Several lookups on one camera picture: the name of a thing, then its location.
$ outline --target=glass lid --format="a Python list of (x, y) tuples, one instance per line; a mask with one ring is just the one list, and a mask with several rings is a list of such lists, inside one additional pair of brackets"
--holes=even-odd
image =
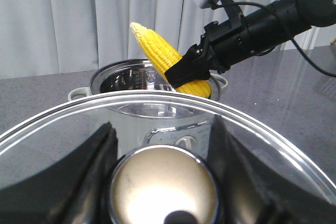
[[(146, 116), (135, 116), (142, 110)], [(209, 99), (146, 90), (103, 93), (64, 103), (0, 135), (0, 189), (61, 160), (106, 122), (116, 130), (119, 157), (140, 146), (172, 144), (206, 161), (218, 118), (271, 169), (336, 204), (334, 183), (301, 150), (263, 123)]]

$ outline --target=corn cob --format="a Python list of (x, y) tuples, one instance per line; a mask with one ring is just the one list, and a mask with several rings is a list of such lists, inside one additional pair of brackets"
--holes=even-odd
[[(130, 26), (138, 44), (147, 55), (149, 61), (158, 73), (167, 80), (164, 73), (176, 64), (182, 58), (182, 55), (155, 31), (135, 22), (132, 22)], [(176, 91), (205, 98), (211, 95), (211, 87), (204, 80), (191, 81), (176, 88)]]

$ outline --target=black cable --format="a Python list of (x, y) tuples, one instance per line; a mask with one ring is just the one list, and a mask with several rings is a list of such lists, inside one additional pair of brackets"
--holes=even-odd
[(264, 9), (266, 11), (268, 11), (269, 13), (271, 13), (276, 19), (277, 21), (279, 21), (279, 24), (282, 26), (282, 28), (284, 29), (286, 35), (288, 37), (290, 37), (290, 41), (292, 41), (292, 43), (294, 44), (294, 46), (296, 47), (296, 49), (299, 51), (299, 53), (303, 56), (303, 58), (313, 67), (315, 68), (317, 71), (319, 71), (322, 74), (325, 74), (326, 76), (330, 76), (330, 77), (335, 77), (336, 78), (336, 74), (335, 73), (330, 73), (325, 71), (324, 69), (320, 68), (319, 66), (317, 66), (307, 55), (306, 53), (302, 50), (302, 48), (299, 46), (299, 44), (295, 41), (294, 36), (291, 34), (291, 32), (288, 30), (287, 25), (281, 20), (281, 18), (279, 17), (279, 15), (275, 12), (273, 12), (271, 9), (269, 9), (267, 6), (262, 5), (262, 4), (258, 4), (255, 2), (246, 2), (246, 1), (240, 1), (240, 2), (234, 2), (234, 3), (229, 3), (229, 4), (224, 4), (224, 5), (216, 5), (214, 6), (212, 9), (218, 9), (221, 7), (226, 7), (226, 6), (234, 6), (234, 5), (252, 5), (252, 6), (257, 6), (261, 9)]

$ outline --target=stainless steel pot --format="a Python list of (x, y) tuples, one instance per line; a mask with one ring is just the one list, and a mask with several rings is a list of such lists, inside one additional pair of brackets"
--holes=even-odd
[[(219, 101), (228, 81), (218, 74), (211, 74), (208, 80), (213, 101)], [(90, 86), (77, 88), (68, 94), (72, 101), (76, 96), (121, 91), (121, 90), (164, 90), (175, 91), (146, 59), (129, 59), (109, 64), (93, 74)]]
[[(210, 99), (218, 101), (228, 84), (227, 80), (212, 74), (208, 82), (212, 91)], [(72, 90), (68, 94), (68, 100), (71, 101), (78, 95), (87, 97), (99, 93), (139, 89), (175, 91), (158, 74), (149, 60), (130, 59), (99, 69), (92, 76), (90, 87)], [(88, 114), (92, 120), (92, 132), (98, 125), (111, 120), (117, 127), (127, 125), (128, 131), (118, 133), (120, 155), (132, 150), (134, 145), (153, 143), (177, 144), (202, 157), (207, 155), (211, 129), (209, 118), (193, 108), (151, 101), (114, 106), (113, 109), (100, 110), (99, 114), (95, 111)]]

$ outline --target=pot rim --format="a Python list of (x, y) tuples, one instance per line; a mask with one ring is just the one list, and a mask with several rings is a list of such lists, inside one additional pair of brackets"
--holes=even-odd
[[(149, 59), (147, 59), (147, 58), (137, 58), (137, 59), (127, 59), (127, 60), (116, 61), (114, 63), (108, 64), (108, 65), (98, 69), (90, 78), (90, 87), (89, 88), (90, 88), (91, 94), (100, 94), (100, 90), (99, 90), (100, 85), (106, 80), (106, 78), (108, 78), (112, 74), (116, 73), (117, 71), (121, 71), (125, 67), (130, 67), (131, 65), (140, 65), (140, 64), (144, 64), (145, 66), (146, 65), (153, 66)], [(113, 73), (108, 72), (108, 70), (111, 69), (111, 68), (116, 68), (116, 72), (113, 72)], [(103, 77), (103, 80), (100, 80), (99, 82), (97, 82), (96, 80), (100, 76)], [(217, 96), (210, 99), (210, 100), (219, 101), (220, 98), (221, 98), (221, 92), (222, 92), (221, 91), (221, 85), (218, 83), (218, 81), (213, 76), (210, 76), (209, 81), (214, 84), (214, 86), (217, 90)]]

